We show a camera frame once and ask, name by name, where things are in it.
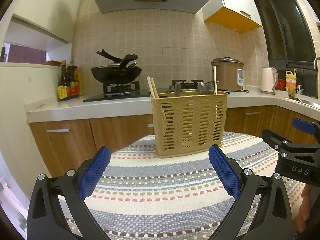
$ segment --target white kettle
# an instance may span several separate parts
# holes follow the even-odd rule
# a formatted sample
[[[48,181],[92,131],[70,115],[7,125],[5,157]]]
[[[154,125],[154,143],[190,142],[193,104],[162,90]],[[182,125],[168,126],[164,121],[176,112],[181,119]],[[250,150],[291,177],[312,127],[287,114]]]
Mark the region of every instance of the white kettle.
[[[261,70],[261,93],[274,95],[278,78],[278,72],[274,67],[263,67]]]

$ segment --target beige basket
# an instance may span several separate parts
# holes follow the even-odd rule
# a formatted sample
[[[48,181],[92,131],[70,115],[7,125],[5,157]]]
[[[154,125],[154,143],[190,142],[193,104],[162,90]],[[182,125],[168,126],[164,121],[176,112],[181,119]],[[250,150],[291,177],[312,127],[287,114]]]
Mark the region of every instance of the beige basket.
[[[177,157],[221,145],[226,121],[228,94],[199,95],[198,91],[159,94],[151,97],[156,154],[159,158]]]

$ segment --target sink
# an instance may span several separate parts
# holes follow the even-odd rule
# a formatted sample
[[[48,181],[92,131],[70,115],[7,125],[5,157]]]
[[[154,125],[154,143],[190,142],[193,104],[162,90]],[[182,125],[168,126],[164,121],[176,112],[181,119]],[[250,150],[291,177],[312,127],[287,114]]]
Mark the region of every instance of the sink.
[[[292,101],[296,101],[296,102],[302,103],[304,105],[320,109],[320,105],[319,104],[313,103],[313,102],[310,102],[310,101],[307,101],[307,100],[303,100],[303,99],[300,99],[300,98],[286,98],[286,99],[289,99],[289,100],[292,100]]]

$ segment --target black frying pan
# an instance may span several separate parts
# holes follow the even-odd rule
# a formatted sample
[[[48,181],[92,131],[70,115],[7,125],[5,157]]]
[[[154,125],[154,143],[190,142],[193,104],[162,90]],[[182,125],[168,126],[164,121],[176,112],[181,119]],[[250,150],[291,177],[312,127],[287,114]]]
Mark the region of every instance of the black frying pan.
[[[128,84],[134,81],[142,71],[135,63],[128,66],[131,61],[137,60],[137,55],[128,54],[123,59],[120,59],[113,57],[105,50],[98,51],[97,54],[113,61],[113,64],[107,64],[91,69],[94,78],[102,84]]]

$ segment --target bottle label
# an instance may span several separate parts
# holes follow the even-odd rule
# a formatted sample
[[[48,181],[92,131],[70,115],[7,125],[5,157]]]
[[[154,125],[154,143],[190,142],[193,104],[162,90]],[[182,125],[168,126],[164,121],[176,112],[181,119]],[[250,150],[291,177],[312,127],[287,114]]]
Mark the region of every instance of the bottle label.
[[[72,96],[79,95],[79,85],[78,85],[78,82],[71,82],[71,83],[70,83],[70,87],[71,87],[71,95],[72,95]]]
[[[59,97],[59,99],[65,99],[68,97],[68,92],[67,92],[66,86],[59,86],[58,87],[58,97]]]
[[[285,87],[289,89],[296,89],[296,80],[293,78],[286,78],[285,79]]]
[[[67,87],[67,96],[71,97],[71,88],[70,87]]]

